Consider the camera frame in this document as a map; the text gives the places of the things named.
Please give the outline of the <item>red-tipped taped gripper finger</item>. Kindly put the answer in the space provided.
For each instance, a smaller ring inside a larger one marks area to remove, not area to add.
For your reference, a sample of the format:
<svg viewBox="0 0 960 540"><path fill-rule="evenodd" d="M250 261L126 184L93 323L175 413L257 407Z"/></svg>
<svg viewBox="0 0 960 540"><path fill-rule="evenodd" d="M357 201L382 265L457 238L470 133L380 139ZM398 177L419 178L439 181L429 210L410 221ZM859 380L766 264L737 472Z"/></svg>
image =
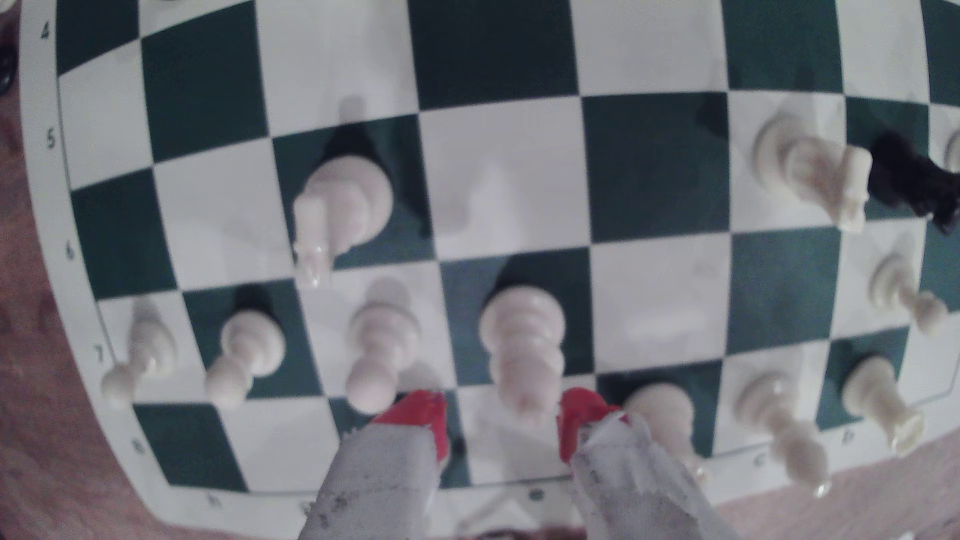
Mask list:
<svg viewBox="0 0 960 540"><path fill-rule="evenodd" d="M588 539L738 539L645 419L597 392L562 392L558 454Z"/></svg>
<svg viewBox="0 0 960 540"><path fill-rule="evenodd" d="M299 539L426 539L450 455L448 402L413 391L344 436Z"/></svg>

